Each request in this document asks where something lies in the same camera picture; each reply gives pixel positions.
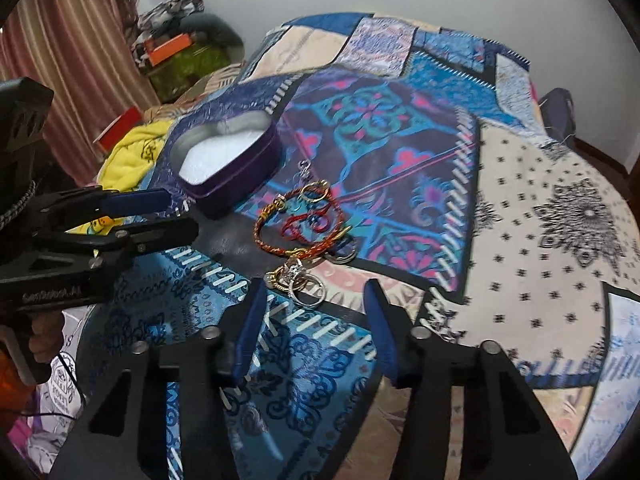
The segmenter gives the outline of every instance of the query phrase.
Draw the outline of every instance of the orange cloth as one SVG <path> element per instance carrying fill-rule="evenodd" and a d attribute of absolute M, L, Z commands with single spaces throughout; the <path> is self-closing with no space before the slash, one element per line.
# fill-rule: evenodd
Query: orange cloth
<path fill-rule="evenodd" d="M 23 410 L 34 389 L 34 386 L 22 384 L 14 362 L 0 351 L 0 431 L 9 431 L 17 418 L 17 415 L 7 413 L 1 408 Z"/>

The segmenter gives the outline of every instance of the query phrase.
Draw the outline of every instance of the heart-shaped box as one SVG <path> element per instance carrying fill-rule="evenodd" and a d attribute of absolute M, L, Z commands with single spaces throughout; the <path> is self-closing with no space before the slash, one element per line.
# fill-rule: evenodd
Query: heart-shaped box
<path fill-rule="evenodd" d="M 185 132 L 171 148 L 169 162 L 184 192 L 215 219 L 267 180 L 282 154 L 271 116 L 253 111 Z"/>

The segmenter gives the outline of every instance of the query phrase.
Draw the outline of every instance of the purple box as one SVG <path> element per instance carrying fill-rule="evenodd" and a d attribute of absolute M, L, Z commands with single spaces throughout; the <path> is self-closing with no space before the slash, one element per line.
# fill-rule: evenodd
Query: purple box
<path fill-rule="evenodd" d="M 189 150 L 209 137 L 262 131 L 257 140 L 234 160 L 200 184 L 190 184 L 180 177 L 180 168 Z M 220 121 L 201 124 L 182 134 L 169 153 L 175 178 L 184 192 L 194 198 L 198 208 L 209 218 L 224 216 L 251 195 L 279 167 L 283 147 L 275 124 L 267 112 L 253 111 Z"/>

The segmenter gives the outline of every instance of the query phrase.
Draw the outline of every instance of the black cable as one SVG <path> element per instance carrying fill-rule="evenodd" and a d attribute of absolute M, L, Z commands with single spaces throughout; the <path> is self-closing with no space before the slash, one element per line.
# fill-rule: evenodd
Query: black cable
<path fill-rule="evenodd" d="M 69 369 L 69 366 L 65 363 L 65 360 L 62 358 L 62 355 L 58 354 L 58 359 L 60 360 L 60 362 L 62 363 L 63 367 L 65 368 L 66 374 L 69 376 L 69 379 L 71 379 L 71 382 L 76 387 L 76 390 L 78 390 L 78 395 L 80 395 L 80 403 L 82 404 L 82 408 L 83 409 L 86 408 L 86 399 L 84 398 L 84 395 L 82 394 L 82 388 L 80 388 L 80 384 L 78 384 L 78 381 L 76 381 L 76 378 L 71 373 L 71 370 Z"/>
<path fill-rule="evenodd" d="M 76 420 L 74 416 L 67 415 L 66 413 L 58 413 L 58 412 L 47 412 L 47 413 L 23 413 L 20 410 L 10 410 L 9 408 L 0 408 L 0 412 L 13 413 L 14 415 L 20 416 L 63 416 L 65 418 L 70 418 L 71 420 Z"/>

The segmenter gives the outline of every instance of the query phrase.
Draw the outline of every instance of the patchwork bedspread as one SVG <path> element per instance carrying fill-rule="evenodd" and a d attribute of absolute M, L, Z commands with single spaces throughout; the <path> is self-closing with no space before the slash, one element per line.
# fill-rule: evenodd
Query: patchwork bedspread
<path fill-rule="evenodd" d="M 376 368 L 362 314 L 371 277 L 443 338 L 499 341 L 580 479 L 615 443 L 640 399 L 640 235 L 606 179 L 546 136 L 528 70 L 455 30 L 307 16 L 271 31 L 234 85 L 174 124 L 149 183 L 171 191 L 171 210 L 188 202 L 168 167 L 176 139 L 266 110 L 286 160 L 233 214 L 254 219 L 307 158 L 358 242 L 351 266 L 312 270 L 329 289 L 320 311 L 270 297 L 250 380 L 222 392 L 242 480 L 388 478 L 408 392 Z M 170 344 L 215 323 L 250 277 L 191 248 L 139 258 L 87 320 L 79 373 L 94 384 L 133 341 Z M 434 288 L 444 303 L 428 301 Z M 181 478 L 177 392 L 168 386 L 167 457 Z M 455 388 L 447 479 L 460 470 L 462 402 Z"/>

